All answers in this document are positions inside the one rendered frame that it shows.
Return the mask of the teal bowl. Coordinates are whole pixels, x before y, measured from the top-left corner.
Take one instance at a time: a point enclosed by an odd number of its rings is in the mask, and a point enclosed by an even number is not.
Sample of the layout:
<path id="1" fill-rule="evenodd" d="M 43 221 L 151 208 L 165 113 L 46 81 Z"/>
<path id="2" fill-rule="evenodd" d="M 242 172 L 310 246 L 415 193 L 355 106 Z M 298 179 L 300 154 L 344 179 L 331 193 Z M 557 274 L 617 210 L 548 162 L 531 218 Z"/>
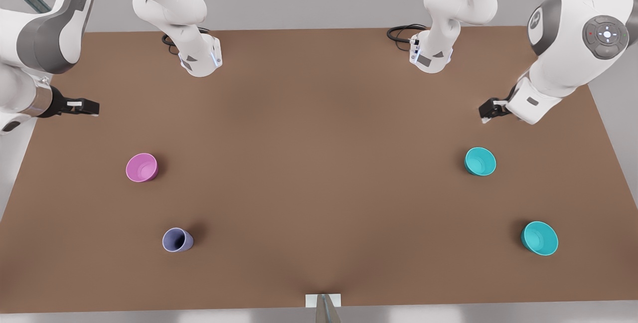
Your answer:
<path id="1" fill-rule="evenodd" d="M 532 253 L 540 256 L 554 254 L 559 245 L 555 230 L 545 222 L 529 222 L 520 233 L 523 246 Z"/>
<path id="2" fill-rule="evenodd" d="M 474 147 L 467 151 L 464 166 L 472 175 L 485 177 L 492 174 L 497 167 L 496 157 L 489 150 Z"/>

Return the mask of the pink bowl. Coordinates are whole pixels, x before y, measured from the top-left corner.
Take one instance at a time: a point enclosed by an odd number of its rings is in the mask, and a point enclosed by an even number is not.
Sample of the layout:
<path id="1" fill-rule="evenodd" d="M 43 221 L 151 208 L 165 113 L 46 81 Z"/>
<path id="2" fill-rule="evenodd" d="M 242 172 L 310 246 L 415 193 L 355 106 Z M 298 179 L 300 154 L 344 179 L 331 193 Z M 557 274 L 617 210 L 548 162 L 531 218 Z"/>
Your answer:
<path id="1" fill-rule="evenodd" d="M 130 158 L 125 170 L 132 182 L 147 182 L 158 174 L 157 159 L 149 153 L 140 153 Z"/>

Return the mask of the lavender cup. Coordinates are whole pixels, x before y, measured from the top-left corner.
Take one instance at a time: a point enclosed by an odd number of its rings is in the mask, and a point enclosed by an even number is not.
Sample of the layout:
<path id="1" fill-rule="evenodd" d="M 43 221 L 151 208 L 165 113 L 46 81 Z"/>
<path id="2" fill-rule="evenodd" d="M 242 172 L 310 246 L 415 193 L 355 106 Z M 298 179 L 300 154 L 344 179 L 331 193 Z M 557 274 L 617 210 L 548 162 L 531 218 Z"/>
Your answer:
<path id="1" fill-rule="evenodd" d="M 193 244 L 193 237 L 182 228 L 171 228 L 167 230 L 162 237 L 162 247 L 166 252 L 185 252 L 185 250 L 189 250 Z"/>

